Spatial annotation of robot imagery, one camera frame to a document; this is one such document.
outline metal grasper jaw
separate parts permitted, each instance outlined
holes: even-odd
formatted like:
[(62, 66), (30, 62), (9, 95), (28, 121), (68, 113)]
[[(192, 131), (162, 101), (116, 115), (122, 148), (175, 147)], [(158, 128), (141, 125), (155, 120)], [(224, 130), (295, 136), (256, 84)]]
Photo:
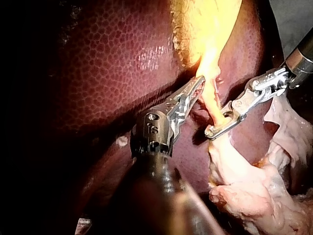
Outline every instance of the metal grasper jaw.
[(162, 111), (168, 118), (174, 132), (174, 142), (180, 134), (180, 126), (185, 122), (192, 107), (203, 92), (204, 76), (193, 77), (166, 100), (151, 109)]
[(220, 126), (208, 126), (204, 131), (205, 136), (213, 141), (237, 126), (257, 104), (265, 102), (275, 95), (280, 96), (287, 87), (287, 79), (286, 69), (278, 68), (249, 80), (245, 91), (221, 109), (221, 113), (231, 120)]
[(257, 105), (265, 96), (265, 91), (253, 92), (249, 88), (234, 101), (229, 101), (221, 110), (224, 117), (231, 118), (229, 122), (220, 126), (208, 126), (204, 134), (211, 141), (225, 134), (240, 122), (242, 122), (247, 113)]

